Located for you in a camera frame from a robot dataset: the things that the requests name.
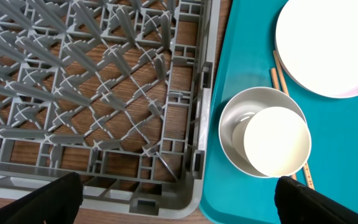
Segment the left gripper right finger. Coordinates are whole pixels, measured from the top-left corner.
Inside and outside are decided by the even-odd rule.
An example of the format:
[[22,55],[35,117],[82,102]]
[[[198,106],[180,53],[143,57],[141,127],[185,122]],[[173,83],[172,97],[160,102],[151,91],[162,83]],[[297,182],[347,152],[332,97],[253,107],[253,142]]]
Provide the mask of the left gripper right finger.
[[282,224],[358,224],[358,213],[287,176],[278,179],[274,202]]

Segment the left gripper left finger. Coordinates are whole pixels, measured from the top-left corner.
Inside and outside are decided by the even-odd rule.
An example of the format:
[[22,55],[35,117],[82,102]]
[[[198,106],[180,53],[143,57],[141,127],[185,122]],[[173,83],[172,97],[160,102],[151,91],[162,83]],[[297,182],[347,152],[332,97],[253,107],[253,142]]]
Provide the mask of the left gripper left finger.
[[82,202],[80,175],[71,172],[0,208],[0,223],[73,223]]

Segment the wooden chopstick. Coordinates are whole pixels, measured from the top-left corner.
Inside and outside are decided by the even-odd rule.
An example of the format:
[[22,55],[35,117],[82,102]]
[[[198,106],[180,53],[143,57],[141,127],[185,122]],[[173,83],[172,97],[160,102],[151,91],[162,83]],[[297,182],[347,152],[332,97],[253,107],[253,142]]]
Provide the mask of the wooden chopstick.
[[[280,80],[281,88],[282,88],[283,92],[286,95],[289,96],[288,87],[287,87],[287,84],[286,84],[286,81],[285,81],[285,78],[284,78],[284,74],[283,74],[283,68],[282,68],[280,60],[278,58],[278,53],[276,52],[276,50],[273,50],[273,56],[274,56],[274,59],[275,59],[278,78]],[[305,175],[305,180],[306,180],[307,186],[314,190],[315,187],[314,187],[314,183],[313,183],[313,179],[312,179],[312,176],[311,176],[311,171],[310,171],[310,167],[309,167],[308,163],[306,163],[304,165],[303,172],[304,172],[304,175]]]
[[283,92],[284,94],[288,95],[288,92],[282,91],[282,89],[281,89],[282,86],[281,86],[281,84],[279,82],[279,77],[277,75],[276,68],[271,68],[270,69],[270,75],[271,75],[271,78],[272,78],[273,87],[276,90],[278,90],[280,92]]

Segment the white paper cup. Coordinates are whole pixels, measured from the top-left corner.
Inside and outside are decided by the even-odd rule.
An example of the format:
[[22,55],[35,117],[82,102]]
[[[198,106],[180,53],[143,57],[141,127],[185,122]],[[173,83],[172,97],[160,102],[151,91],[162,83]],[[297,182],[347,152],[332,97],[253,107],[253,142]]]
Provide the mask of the white paper cup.
[[232,134],[234,149],[267,177],[293,175],[311,153],[311,134],[301,116],[274,106],[239,123]]

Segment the grey bowl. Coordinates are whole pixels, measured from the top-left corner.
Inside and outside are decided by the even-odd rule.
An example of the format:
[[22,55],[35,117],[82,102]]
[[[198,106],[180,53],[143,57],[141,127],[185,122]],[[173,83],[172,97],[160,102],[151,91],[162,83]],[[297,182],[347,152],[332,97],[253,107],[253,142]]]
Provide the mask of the grey bowl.
[[292,98],[269,87],[253,87],[233,96],[224,107],[219,120],[219,141],[225,156],[235,168],[253,177],[273,178],[261,174],[240,156],[234,149],[232,134],[239,123],[251,118],[263,109],[274,106],[288,108],[301,116],[306,122],[304,113]]

